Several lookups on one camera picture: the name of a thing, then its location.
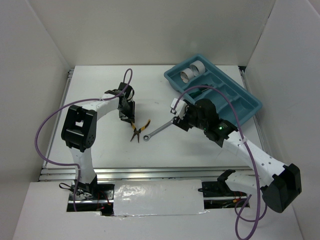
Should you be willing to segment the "silver ratchet wrench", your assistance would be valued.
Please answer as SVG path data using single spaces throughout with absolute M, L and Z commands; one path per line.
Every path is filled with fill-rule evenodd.
M 156 130 L 152 131 L 151 133 L 144 135 L 143 136 L 143 140 L 145 142 L 149 141 L 153 136 L 155 136 L 156 134 L 160 133 L 161 131 L 165 130 L 170 125 L 172 125 L 172 123 L 173 123 L 173 119 L 171 119 L 170 121 L 168 121 L 164 125 L 158 127 Z

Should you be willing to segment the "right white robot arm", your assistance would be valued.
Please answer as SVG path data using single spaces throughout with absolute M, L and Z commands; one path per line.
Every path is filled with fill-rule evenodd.
M 242 137 L 234 124 L 219 117 L 211 100 L 204 98 L 192 104 L 174 98 L 170 108 L 175 126 L 184 131 L 193 127 L 202 130 L 209 140 L 257 170 L 262 199 L 274 212 L 282 213 L 302 192 L 300 169 L 276 160 Z

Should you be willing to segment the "yellow black needle-nose pliers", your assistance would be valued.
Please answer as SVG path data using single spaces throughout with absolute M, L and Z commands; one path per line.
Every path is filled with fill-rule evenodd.
M 144 126 L 142 126 L 141 128 L 137 129 L 135 124 L 133 122 L 131 122 L 130 125 L 131 125 L 131 127 L 133 129 L 133 135 L 132 135 L 130 141 L 132 141 L 135 138 L 135 136 L 137 136 L 137 142 L 139 143 L 140 142 L 140 133 L 142 131 L 144 131 L 150 125 L 150 123 L 151 123 L 151 120 L 149 119 Z

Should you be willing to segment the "long green screwdriver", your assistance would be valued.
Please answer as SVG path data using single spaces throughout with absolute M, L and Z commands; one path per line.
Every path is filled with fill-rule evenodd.
M 190 93 L 190 97 L 195 99 L 196 97 L 200 96 L 203 92 L 207 91 L 209 88 L 208 88 L 208 85 L 206 84 L 206 87 L 199 87 L 196 91 Z

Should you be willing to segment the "clear packing tape roll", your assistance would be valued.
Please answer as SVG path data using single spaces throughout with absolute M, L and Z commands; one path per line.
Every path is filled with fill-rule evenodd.
M 189 65 L 190 70 L 193 72 L 193 75 L 196 77 L 198 75 L 204 74 L 206 72 L 205 65 L 200 61 L 196 60 Z

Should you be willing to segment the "small white tape roll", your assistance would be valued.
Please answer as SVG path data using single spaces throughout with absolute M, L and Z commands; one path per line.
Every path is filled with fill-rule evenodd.
M 180 72 L 180 78 L 184 83 L 188 83 L 194 77 L 194 72 L 190 68 L 185 68 Z

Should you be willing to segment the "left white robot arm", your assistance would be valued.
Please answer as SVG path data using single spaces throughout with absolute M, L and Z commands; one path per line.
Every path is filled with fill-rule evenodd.
M 69 147 L 73 162 L 80 167 L 76 174 L 77 188 L 88 200 L 99 193 L 98 178 L 93 168 L 91 147 L 96 140 L 97 121 L 111 111 L 118 110 L 121 121 L 135 122 L 134 89 L 124 82 L 108 90 L 102 99 L 83 106 L 71 105 L 62 127 L 61 138 Z

